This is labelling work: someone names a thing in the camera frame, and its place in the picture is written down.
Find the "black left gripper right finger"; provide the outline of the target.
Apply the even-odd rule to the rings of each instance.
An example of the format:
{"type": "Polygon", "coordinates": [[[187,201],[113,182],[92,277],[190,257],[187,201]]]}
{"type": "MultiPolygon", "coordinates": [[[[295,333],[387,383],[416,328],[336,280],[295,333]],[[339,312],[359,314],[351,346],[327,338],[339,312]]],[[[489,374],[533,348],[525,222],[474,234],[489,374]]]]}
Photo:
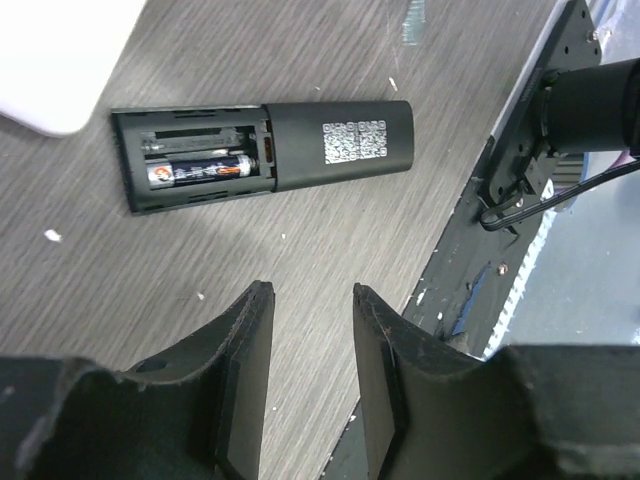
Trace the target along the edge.
{"type": "Polygon", "coordinates": [[[515,345],[480,361],[353,290],[373,479],[635,479],[639,351],[515,345]]]}

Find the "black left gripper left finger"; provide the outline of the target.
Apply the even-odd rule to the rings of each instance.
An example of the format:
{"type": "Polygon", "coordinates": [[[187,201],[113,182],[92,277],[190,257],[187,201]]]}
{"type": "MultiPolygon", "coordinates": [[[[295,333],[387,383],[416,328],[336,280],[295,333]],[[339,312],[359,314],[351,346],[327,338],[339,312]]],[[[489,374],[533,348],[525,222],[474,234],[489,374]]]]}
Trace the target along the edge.
{"type": "Polygon", "coordinates": [[[254,479],[274,289],[126,371],[73,356],[1,360],[5,479],[254,479]]]}

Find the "black remote control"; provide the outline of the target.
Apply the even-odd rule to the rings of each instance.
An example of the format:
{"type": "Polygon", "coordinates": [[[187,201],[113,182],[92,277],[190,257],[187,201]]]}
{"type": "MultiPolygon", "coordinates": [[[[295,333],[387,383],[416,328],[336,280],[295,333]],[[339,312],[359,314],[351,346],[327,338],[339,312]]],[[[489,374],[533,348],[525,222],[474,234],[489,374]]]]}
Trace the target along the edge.
{"type": "Polygon", "coordinates": [[[404,100],[117,108],[110,120],[135,215],[405,172],[414,161],[414,116],[404,100]],[[252,157],[259,170],[234,180],[149,186],[147,164],[234,155],[252,157]]]}

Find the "white remote control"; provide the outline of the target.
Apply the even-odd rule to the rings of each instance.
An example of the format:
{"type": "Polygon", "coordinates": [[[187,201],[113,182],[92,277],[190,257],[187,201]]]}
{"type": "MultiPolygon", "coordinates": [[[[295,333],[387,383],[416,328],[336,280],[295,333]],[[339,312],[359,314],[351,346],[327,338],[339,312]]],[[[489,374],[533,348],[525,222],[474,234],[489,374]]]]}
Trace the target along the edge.
{"type": "Polygon", "coordinates": [[[1,115],[50,137],[91,117],[143,1],[1,3],[1,115]]]}

